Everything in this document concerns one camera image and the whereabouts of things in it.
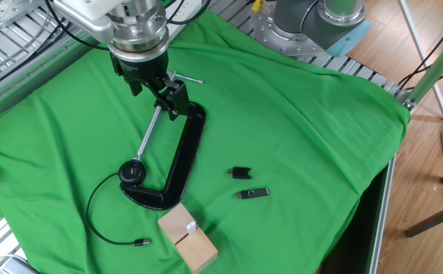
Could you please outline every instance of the cable connector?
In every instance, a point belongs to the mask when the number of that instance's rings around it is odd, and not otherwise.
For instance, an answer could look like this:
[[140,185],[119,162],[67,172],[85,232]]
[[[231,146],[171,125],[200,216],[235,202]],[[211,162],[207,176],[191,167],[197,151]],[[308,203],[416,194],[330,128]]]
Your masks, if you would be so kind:
[[136,247],[140,247],[146,244],[150,244],[151,243],[151,239],[149,238],[143,238],[143,239],[137,239],[133,242],[133,245]]
[[249,175],[249,167],[233,167],[227,171],[228,175],[231,175],[234,179],[252,179]]

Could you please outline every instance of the metal bracket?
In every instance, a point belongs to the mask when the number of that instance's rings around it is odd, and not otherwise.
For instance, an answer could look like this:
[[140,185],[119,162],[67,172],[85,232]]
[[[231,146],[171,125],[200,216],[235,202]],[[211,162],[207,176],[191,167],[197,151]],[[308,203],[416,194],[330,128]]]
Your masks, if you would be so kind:
[[274,24],[275,2],[262,2],[259,11],[252,11],[250,21],[255,40],[287,56],[329,56],[324,49],[302,33],[288,33]]

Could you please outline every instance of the metal frame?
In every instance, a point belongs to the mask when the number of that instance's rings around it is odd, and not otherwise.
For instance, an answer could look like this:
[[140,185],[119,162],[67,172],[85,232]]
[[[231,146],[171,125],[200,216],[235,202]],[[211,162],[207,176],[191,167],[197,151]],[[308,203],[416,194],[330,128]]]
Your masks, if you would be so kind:
[[[407,7],[406,0],[397,0],[400,6],[401,11],[404,15],[404,20],[406,20],[407,27],[410,29],[411,37],[413,38],[414,45],[416,46],[416,50],[418,51],[419,58],[424,60],[426,58],[426,53],[424,46],[422,44],[421,38],[419,37],[418,30],[416,29],[416,25],[414,24],[413,17],[410,14],[410,10]],[[431,65],[428,60],[426,60],[425,65]],[[441,113],[443,114],[443,97],[441,95],[440,87],[437,83],[433,86],[435,90],[436,100],[440,106]]]

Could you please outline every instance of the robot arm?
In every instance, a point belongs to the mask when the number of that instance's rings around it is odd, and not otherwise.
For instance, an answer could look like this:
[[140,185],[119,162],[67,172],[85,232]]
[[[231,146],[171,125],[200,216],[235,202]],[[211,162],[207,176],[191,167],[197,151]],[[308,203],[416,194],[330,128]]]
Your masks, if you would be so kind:
[[171,120],[186,114],[190,105],[186,87],[167,75],[169,30],[158,0],[54,0],[54,4],[94,39],[107,43],[115,73],[123,76],[134,96],[147,87],[156,106],[167,110]]

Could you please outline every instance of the green fabric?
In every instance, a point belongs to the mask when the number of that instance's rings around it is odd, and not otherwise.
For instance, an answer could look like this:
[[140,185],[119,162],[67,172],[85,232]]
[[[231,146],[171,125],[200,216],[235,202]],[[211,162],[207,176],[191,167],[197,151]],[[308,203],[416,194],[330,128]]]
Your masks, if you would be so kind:
[[[409,112],[364,79],[281,56],[211,12],[169,48],[170,69],[206,110],[206,126],[182,203],[218,248],[203,273],[314,273],[359,197],[397,151]],[[136,152],[154,97],[133,97],[107,52],[92,50],[0,117],[0,215],[32,266],[44,273],[188,273],[144,209],[105,183],[92,220],[88,197]],[[156,125],[145,186],[164,186],[184,118]],[[252,180],[226,175],[251,167]],[[269,196],[235,193],[268,187]]]

